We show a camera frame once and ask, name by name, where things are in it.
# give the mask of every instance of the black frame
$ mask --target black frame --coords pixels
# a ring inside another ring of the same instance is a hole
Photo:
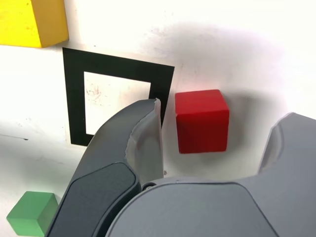
[[[70,139],[87,146],[93,135],[86,134],[84,72],[150,82],[149,99],[161,101],[163,122],[174,67],[111,55],[63,48]]]

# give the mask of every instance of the yellow wooden block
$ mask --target yellow wooden block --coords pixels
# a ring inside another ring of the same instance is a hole
[[[0,44],[44,48],[68,37],[64,0],[0,0]]]

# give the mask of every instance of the green block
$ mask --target green block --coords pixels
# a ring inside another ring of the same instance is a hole
[[[19,236],[43,237],[57,207],[58,203],[54,194],[27,191],[6,219]]]

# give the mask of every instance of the gray plastic part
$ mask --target gray plastic part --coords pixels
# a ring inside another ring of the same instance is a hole
[[[141,192],[137,174],[143,180],[163,177],[159,131],[159,100],[138,101],[101,126],[88,145],[46,236],[103,237],[118,212]],[[135,147],[128,149],[130,139]],[[152,163],[132,170],[127,160],[137,163],[134,159],[144,159],[142,151],[147,155],[147,149],[156,154],[149,157],[154,159]],[[161,171],[146,177],[148,171],[144,169],[155,170],[153,165],[159,163]]]
[[[106,237],[276,237],[238,184],[168,184],[135,197]]]
[[[239,183],[248,189],[281,237],[315,237],[316,121],[289,114],[271,135],[274,132],[281,139],[274,139],[270,147],[279,151],[273,164]]]

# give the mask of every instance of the red block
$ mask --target red block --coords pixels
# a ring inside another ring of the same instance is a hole
[[[227,148],[229,108],[219,90],[176,93],[179,152],[223,152]]]

